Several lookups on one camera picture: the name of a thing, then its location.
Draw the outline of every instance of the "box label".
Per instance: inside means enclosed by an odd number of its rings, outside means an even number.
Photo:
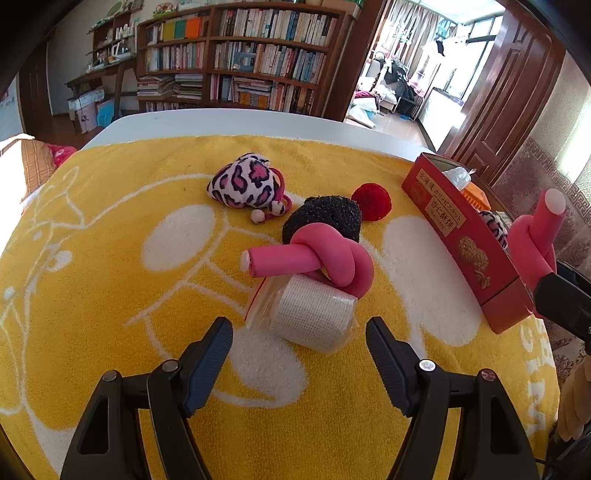
[[[466,221],[466,217],[443,189],[422,168],[417,174],[417,180],[431,194],[431,200],[425,207],[425,211],[441,230],[443,236],[448,236],[454,228],[460,228]]]

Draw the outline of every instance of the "red box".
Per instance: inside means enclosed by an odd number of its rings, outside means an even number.
[[[402,183],[451,253],[495,333],[533,312],[533,302],[509,256],[461,192],[421,154]]]

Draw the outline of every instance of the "table leg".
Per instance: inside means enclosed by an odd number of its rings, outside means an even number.
[[[119,104],[121,102],[121,88],[123,86],[123,74],[125,73],[125,68],[123,63],[119,63],[117,67],[117,78],[115,80],[115,110],[113,112],[113,120],[117,120],[119,118]]]

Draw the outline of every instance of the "yellow towel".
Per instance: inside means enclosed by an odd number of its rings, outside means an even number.
[[[58,169],[0,258],[0,422],[38,479],[56,479],[101,374],[151,371],[177,358],[218,315],[235,330],[207,405],[190,420],[214,479],[382,479],[408,420],[390,404],[358,335],[323,356],[243,326],[254,281],[248,247],[280,242],[283,219],[206,195],[211,176],[246,152],[270,158],[299,204],[350,196],[375,181],[392,212],[364,223],[376,277],[358,303],[443,368],[494,369],[544,457],[558,386],[548,337],[533,317],[491,332],[433,229],[401,190],[410,163],[317,142],[201,137],[97,147]],[[153,478],[163,479],[147,412]],[[447,478],[459,413],[449,415],[436,478]]]

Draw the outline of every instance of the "red round object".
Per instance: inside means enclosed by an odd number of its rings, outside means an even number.
[[[361,209],[363,220],[381,220],[392,210],[392,200],[388,191],[377,183],[364,183],[351,195]]]

